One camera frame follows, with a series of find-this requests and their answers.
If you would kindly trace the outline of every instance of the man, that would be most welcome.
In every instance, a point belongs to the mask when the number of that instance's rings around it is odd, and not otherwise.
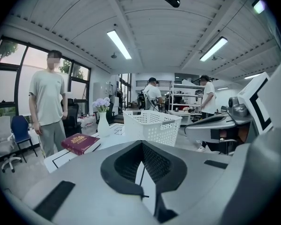
[[[151,77],[148,83],[148,86],[145,87],[143,91],[145,95],[146,110],[159,112],[158,104],[163,103],[163,98],[160,90],[156,87],[157,80]]]
[[[201,104],[202,111],[202,119],[208,118],[214,115],[216,111],[215,104],[215,91],[213,84],[209,81],[209,77],[207,75],[202,75],[200,78],[201,85],[205,86],[204,94]],[[197,150],[198,152],[204,152],[206,150],[206,142],[202,143],[202,146]]]
[[[47,69],[36,72],[29,89],[29,109],[33,127],[39,135],[45,156],[54,154],[54,144],[58,151],[63,150],[61,141],[66,138],[61,119],[67,118],[67,98],[64,80],[54,69],[59,66],[61,52],[48,52]],[[60,104],[60,94],[64,111]]]

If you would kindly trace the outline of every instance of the white t-shirt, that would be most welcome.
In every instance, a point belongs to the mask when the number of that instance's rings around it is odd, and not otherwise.
[[[146,110],[152,110],[158,112],[158,107],[152,106],[151,100],[156,100],[161,97],[161,92],[157,87],[154,87],[153,85],[149,84],[147,87],[145,87],[143,93],[145,94],[145,97],[147,96],[148,99],[145,98],[146,102]]]
[[[59,95],[65,93],[61,75],[48,71],[36,72],[30,83],[29,94],[36,96],[37,119],[41,126],[58,122],[62,118]]]
[[[202,109],[202,112],[214,114],[215,111],[216,111],[216,104],[215,104],[216,94],[215,94],[215,91],[214,91],[214,85],[211,82],[207,82],[206,83],[206,86],[205,86],[205,89],[204,89],[204,95],[203,95],[202,103],[205,102],[205,100],[207,99],[209,93],[213,93],[214,96],[206,104],[206,106]]]

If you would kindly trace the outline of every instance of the red book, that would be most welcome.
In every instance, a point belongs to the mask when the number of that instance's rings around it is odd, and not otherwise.
[[[86,150],[93,151],[100,145],[100,138],[77,133],[61,142],[61,146],[72,153],[82,155]]]

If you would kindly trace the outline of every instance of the basket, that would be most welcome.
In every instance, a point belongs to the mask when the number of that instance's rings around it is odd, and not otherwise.
[[[175,146],[181,117],[151,110],[124,111],[125,135]]]

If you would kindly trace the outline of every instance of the ceiling light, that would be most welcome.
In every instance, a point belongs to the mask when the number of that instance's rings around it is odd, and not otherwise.
[[[126,59],[131,59],[129,52],[125,48],[121,39],[118,37],[117,32],[115,30],[113,30],[113,31],[108,32],[107,35],[111,38],[111,40],[114,42],[114,44],[118,47],[118,49],[121,51],[121,53],[124,55],[124,57]]]
[[[225,87],[225,88],[218,88],[218,90],[224,90],[224,89],[228,89],[228,87]]]
[[[264,11],[264,9],[266,8],[266,4],[263,0],[255,0],[255,2],[253,2],[252,6],[254,7],[255,11],[260,14]]]
[[[200,58],[200,61],[205,62],[208,58],[214,55],[221,47],[223,47],[228,40],[224,37],[220,37],[215,44]]]
[[[257,76],[259,76],[260,74],[261,74],[261,73],[258,73],[258,74],[252,75],[252,76],[248,76],[248,77],[245,77],[245,79],[250,79],[250,78],[257,77]]]

